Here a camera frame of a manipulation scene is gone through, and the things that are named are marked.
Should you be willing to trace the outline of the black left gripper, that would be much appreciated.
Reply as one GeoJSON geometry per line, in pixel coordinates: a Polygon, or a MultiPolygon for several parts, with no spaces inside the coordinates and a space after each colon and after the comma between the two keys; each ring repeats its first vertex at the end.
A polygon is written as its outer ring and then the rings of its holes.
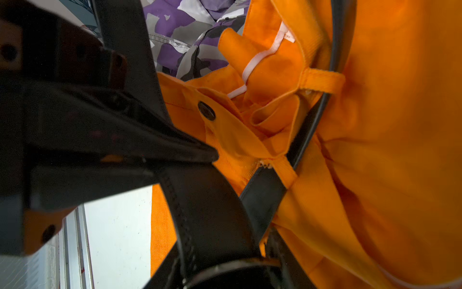
{"type": "Polygon", "coordinates": [[[217,151],[123,93],[126,57],[28,1],[1,2],[1,254],[31,255],[75,207],[30,207],[37,166],[123,156],[213,163],[217,151]]]}

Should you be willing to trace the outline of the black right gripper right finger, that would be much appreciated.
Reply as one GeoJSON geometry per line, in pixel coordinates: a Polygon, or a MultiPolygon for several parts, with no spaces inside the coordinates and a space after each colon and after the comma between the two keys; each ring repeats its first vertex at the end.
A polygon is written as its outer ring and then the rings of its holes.
{"type": "Polygon", "coordinates": [[[277,289],[316,289],[275,228],[269,230],[265,253],[266,257],[280,262],[279,269],[273,270],[277,289]]]}

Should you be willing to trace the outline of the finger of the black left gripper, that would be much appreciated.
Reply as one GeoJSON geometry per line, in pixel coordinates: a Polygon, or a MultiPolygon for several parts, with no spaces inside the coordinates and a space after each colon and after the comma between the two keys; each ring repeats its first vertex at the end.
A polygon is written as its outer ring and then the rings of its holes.
{"type": "Polygon", "coordinates": [[[60,211],[157,182],[142,167],[37,166],[30,173],[30,207],[60,211]]]}

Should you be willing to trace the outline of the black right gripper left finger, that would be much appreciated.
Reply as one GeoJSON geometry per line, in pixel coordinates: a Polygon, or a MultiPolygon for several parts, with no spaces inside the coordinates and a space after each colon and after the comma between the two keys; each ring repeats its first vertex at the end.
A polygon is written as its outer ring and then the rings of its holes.
{"type": "Polygon", "coordinates": [[[173,245],[144,289],[180,289],[180,258],[177,244],[173,245]]]}

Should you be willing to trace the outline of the black belt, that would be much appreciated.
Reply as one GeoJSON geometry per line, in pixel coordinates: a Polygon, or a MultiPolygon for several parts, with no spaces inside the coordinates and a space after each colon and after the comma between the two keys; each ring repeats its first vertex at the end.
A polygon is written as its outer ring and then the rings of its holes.
{"type": "Polygon", "coordinates": [[[325,37],[310,1],[251,3],[244,31],[223,31],[218,49],[228,65],[183,81],[158,72],[140,1],[93,1],[104,47],[126,57],[123,93],[159,118],[214,148],[213,163],[125,157],[116,166],[154,172],[167,203],[180,258],[180,288],[276,287],[276,259],[259,240],[237,194],[263,165],[266,188],[297,179],[286,154],[316,108],[298,96],[340,92],[338,68],[351,38],[356,1],[332,1],[332,38],[325,37]]]}

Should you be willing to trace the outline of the orange trousers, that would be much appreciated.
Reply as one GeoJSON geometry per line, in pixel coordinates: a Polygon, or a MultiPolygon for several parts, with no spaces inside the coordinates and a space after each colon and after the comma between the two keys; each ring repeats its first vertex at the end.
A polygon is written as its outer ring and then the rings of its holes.
{"type": "Polygon", "coordinates": [[[241,193],[274,169],[274,218],[320,289],[462,286],[462,4],[359,1],[343,72],[329,1],[251,1],[202,77],[160,73],[173,123],[241,193]]]}

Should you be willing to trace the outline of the purple camouflage trousers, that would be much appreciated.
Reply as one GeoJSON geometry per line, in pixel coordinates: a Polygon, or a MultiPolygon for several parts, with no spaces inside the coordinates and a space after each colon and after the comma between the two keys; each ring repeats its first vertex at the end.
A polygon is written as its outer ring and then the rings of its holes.
{"type": "Polygon", "coordinates": [[[224,30],[244,30],[250,1],[142,1],[158,72],[183,81],[228,65],[218,49],[224,30]]]}

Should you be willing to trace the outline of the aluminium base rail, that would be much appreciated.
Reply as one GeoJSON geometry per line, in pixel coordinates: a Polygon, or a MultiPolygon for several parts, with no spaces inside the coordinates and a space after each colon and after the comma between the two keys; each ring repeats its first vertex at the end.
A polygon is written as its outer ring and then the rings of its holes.
{"type": "Polygon", "coordinates": [[[2,289],[93,289],[90,246],[83,205],[62,230],[31,256],[1,257],[2,289]]]}

